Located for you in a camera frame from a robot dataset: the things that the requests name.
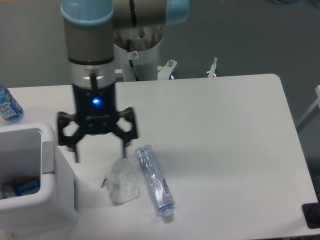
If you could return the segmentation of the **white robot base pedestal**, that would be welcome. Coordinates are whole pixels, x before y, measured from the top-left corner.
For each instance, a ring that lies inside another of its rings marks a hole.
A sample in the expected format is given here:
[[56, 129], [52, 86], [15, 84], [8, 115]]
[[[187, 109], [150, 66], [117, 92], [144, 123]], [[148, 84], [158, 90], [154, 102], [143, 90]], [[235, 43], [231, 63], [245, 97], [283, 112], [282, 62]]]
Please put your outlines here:
[[166, 64], [158, 65], [164, 36], [163, 24], [115, 30], [114, 46], [121, 63], [121, 69], [115, 71], [116, 77], [124, 82], [173, 80], [178, 62], [169, 59]]

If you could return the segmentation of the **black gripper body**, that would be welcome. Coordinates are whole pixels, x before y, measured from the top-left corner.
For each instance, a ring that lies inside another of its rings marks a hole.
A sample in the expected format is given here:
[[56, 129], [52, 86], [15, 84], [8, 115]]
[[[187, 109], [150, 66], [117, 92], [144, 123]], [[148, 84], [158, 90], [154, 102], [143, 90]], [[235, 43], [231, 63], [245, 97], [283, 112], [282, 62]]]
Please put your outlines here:
[[72, 86], [75, 102], [75, 122], [83, 133], [107, 134], [119, 120], [116, 109], [115, 84], [98, 89]]

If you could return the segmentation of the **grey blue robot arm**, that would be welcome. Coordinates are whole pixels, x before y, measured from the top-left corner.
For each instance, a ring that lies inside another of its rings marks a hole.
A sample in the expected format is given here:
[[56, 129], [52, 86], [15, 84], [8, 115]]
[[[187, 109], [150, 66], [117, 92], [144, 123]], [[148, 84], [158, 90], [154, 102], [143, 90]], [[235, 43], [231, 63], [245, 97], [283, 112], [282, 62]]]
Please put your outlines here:
[[138, 138], [133, 108], [116, 108], [114, 33], [185, 21], [188, 0], [64, 0], [67, 57], [75, 113], [57, 114], [58, 143], [77, 151], [86, 135], [113, 133], [123, 148]]

